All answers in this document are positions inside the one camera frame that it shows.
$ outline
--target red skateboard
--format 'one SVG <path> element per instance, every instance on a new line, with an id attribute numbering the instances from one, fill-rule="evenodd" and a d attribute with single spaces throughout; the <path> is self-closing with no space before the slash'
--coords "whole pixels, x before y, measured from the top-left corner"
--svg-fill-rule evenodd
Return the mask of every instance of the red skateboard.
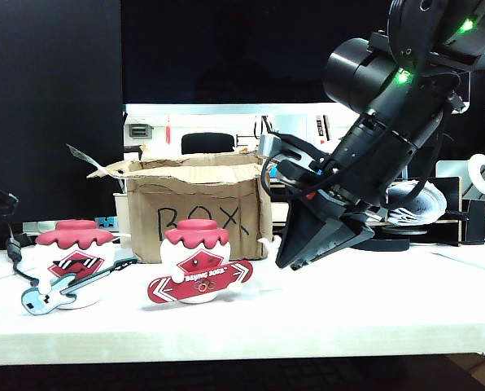
<path id="1" fill-rule="evenodd" d="M 149 298 L 158 304 L 188 299 L 220 291 L 231 283 L 245 283 L 251 277 L 253 268 L 249 261 L 234 261 L 224 265 L 185 273 L 182 283 L 174 283 L 170 276 L 159 277 L 147 289 Z"/>

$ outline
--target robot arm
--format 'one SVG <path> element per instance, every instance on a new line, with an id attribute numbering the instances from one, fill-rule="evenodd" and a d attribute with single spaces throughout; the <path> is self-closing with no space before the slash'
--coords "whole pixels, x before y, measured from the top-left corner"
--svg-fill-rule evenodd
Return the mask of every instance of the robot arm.
<path id="1" fill-rule="evenodd" d="M 433 134 L 439 141 L 453 110 L 458 70 L 471 71 L 485 50 L 485 0 L 393 0 L 387 34 L 344 42 L 329 57 L 326 94 L 360 114 L 332 154 L 294 136 L 263 135 L 261 182 L 273 161 L 290 203 L 277 255 L 298 269 L 374 236 L 365 221 L 386 202 L 387 188 Z M 428 172 L 434 160 L 430 161 Z"/>

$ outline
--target black device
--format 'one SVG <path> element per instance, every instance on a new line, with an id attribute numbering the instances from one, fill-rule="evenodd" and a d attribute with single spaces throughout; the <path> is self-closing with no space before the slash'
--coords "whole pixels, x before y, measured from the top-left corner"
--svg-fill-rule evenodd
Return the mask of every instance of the black device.
<path id="1" fill-rule="evenodd" d="M 369 212 L 396 209 L 423 188 L 439 154 L 459 72 L 475 69 L 485 51 L 485 0 L 393 0 L 386 32 L 345 41 L 329 57 L 324 87 L 330 98 L 360 114 L 332 154 L 293 136 L 263 135 L 265 170 L 290 203 L 277 255 L 280 267 L 298 269 L 374 236 Z M 436 134 L 425 175 L 406 199 L 386 201 L 386 189 L 424 143 Z"/>
<path id="2" fill-rule="evenodd" d="M 181 154 L 233 152 L 235 139 L 226 133 L 189 133 L 181 139 Z"/>
<path id="3" fill-rule="evenodd" d="M 67 143 L 122 159 L 120 2 L 0 1 L 0 189 L 20 200 L 8 220 L 115 214 L 117 182 L 87 180 Z"/>

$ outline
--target toy guitar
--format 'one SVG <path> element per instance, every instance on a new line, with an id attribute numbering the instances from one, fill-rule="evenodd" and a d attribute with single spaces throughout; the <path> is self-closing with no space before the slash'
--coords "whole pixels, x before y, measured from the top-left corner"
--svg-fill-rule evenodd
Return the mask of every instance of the toy guitar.
<path id="1" fill-rule="evenodd" d="M 76 278 L 76 273 L 67 273 L 55 281 L 51 291 L 42 295 L 38 287 L 27 289 L 22 293 L 22 305 L 33 315 L 49 314 L 55 308 L 73 303 L 76 300 L 76 294 L 72 293 L 77 289 L 83 288 L 94 281 L 107 277 L 113 271 L 123 270 L 125 267 L 137 263 L 137 258 L 120 259 L 114 262 L 114 265 L 98 273 L 88 275 L 75 283 L 71 283 Z"/>
<path id="2" fill-rule="evenodd" d="M 149 298 L 158 304 L 188 299 L 208 292 L 220 291 L 231 283 L 245 283 L 251 277 L 253 267 L 249 261 L 234 261 L 224 265 L 185 273 L 182 283 L 174 283 L 172 277 L 159 277 L 147 289 Z"/>

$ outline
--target toy figure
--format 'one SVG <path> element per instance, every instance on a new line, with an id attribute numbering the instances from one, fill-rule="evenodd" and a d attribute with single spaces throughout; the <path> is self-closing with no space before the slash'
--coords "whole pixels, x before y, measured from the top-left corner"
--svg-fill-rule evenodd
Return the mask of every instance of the toy figure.
<path id="1" fill-rule="evenodd" d="M 107 277 L 113 271 L 123 270 L 125 267 L 137 263 L 136 258 L 127 258 L 114 262 L 114 265 L 87 275 L 76 281 L 76 273 L 67 273 L 56 279 L 50 286 L 48 293 L 41 293 L 39 287 L 32 287 L 22 293 L 22 305 L 33 315 L 49 314 L 52 310 L 62 305 L 72 304 L 76 301 L 77 295 L 73 293 L 84 286 L 89 285 L 103 277 Z"/>
<path id="2" fill-rule="evenodd" d="M 213 220 L 183 220 L 164 234 L 160 255 L 170 276 L 149 285 L 148 296 L 156 303 L 204 303 L 221 289 L 239 292 L 251 277 L 250 262 L 229 261 L 228 231 Z"/>
<path id="3" fill-rule="evenodd" d="M 25 268 L 33 268 L 31 275 L 39 279 L 39 294 L 48 295 L 56 283 L 75 284 L 112 266 L 115 236 L 97 228 L 94 221 L 66 220 L 56 224 L 52 231 L 37 237 L 33 256 L 24 259 Z M 64 276 L 73 275 L 70 279 Z M 65 300 L 60 309 L 86 307 L 100 298 L 101 283 L 86 284 L 78 291 L 76 300 Z"/>

